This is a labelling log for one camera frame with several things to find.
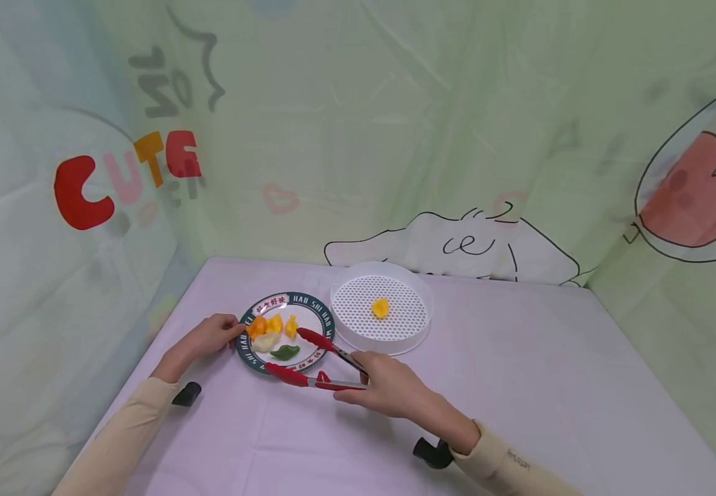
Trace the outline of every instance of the black clamp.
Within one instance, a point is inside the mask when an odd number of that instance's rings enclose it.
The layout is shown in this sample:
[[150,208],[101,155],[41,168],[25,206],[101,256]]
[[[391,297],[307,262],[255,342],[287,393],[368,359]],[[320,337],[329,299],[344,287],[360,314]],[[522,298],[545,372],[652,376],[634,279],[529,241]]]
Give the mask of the black clamp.
[[201,386],[197,382],[188,382],[171,402],[171,405],[191,407],[201,394]]
[[449,451],[449,445],[443,440],[438,440],[437,448],[427,442],[424,438],[419,438],[419,442],[412,449],[412,454],[423,460],[427,466],[435,470],[443,470],[454,461],[455,457]]

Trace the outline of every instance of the yellow food piece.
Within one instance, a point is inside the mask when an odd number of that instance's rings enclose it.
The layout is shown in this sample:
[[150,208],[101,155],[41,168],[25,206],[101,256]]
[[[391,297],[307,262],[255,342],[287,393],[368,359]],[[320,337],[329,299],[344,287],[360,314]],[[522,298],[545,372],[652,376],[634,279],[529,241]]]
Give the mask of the yellow food piece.
[[280,333],[281,329],[284,328],[284,320],[281,319],[281,314],[276,313],[267,322],[267,331],[265,333]]
[[251,344],[251,349],[262,353],[269,353],[275,348],[275,345],[281,340],[280,333],[267,333],[260,335],[257,340]]
[[372,303],[372,313],[376,318],[385,318],[388,315],[388,299],[380,298]]
[[263,315],[253,319],[253,322],[245,329],[252,341],[267,332],[267,319]]
[[284,325],[284,332],[291,340],[295,340],[297,337],[297,321],[294,315],[290,315],[289,320],[286,321],[286,325]]

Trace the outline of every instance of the red letter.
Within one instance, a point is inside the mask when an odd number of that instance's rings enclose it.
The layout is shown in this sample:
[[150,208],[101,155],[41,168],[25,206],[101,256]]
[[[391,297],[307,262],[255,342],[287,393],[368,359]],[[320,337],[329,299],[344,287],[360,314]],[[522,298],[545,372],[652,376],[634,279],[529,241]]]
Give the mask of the red letter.
[[191,131],[170,131],[165,138],[165,161],[168,170],[178,178],[201,176],[198,156],[185,147],[196,146],[196,137]]
[[162,186],[162,176],[160,175],[160,164],[158,163],[158,153],[162,151],[162,136],[159,131],[150,132],[148,135],[135,141],[135,153],[138,153],[140,162],[149,161],[149,169],[151,169],[151,177],[154,178],[154,187]]
[[106,196],[98,202],[83,198],[83,184],[91,177],[96,162],[88,155],[61,162],[55,171],[55,201],[64,220],[75,229],[85,231],[113,216],[115,204]]

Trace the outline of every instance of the green food piece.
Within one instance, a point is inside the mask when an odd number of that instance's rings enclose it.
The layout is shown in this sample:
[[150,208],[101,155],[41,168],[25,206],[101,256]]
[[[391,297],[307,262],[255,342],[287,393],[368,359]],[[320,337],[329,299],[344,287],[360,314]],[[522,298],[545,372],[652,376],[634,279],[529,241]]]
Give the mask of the green food piece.
[[275,356],[278,360],[287,361],[299,352],[300,346],[290,346],[289,344],[285,344],[275,351],[270,351],[270,355]]

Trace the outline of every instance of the hand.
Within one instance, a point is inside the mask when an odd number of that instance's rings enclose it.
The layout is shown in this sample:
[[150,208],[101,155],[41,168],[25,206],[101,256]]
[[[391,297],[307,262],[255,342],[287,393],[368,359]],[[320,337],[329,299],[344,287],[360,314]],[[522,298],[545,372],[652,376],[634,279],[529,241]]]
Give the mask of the hand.
[[245,324],[238,324],[234,315],[213,314],[201,320],[184,338],[165,351],[151,376],[169,384],[179,382],[192,362],[222,350],[244,330]]
[[174,345],[192,360],[220,351],[245,330],[234,315],[214,313]]
[[372,378],[361,375],[366,391],[333,393],[340,402],[360,405],[388,417],[406,418],[445,440],[457,453],[468,455],[479,442],[479,429],[446,399],[424,385],[412,369],[388,355],[374,351],[352,354]]
[[340,402],[360,405],[386,417],[416,422],[438,396],[409,366],[388,355],[355,351],[352,358],[364,366],[372,381],[368,383],[367,377],[362,375],[361,381],[369,385],[366,391],[337,391],[333,397]]

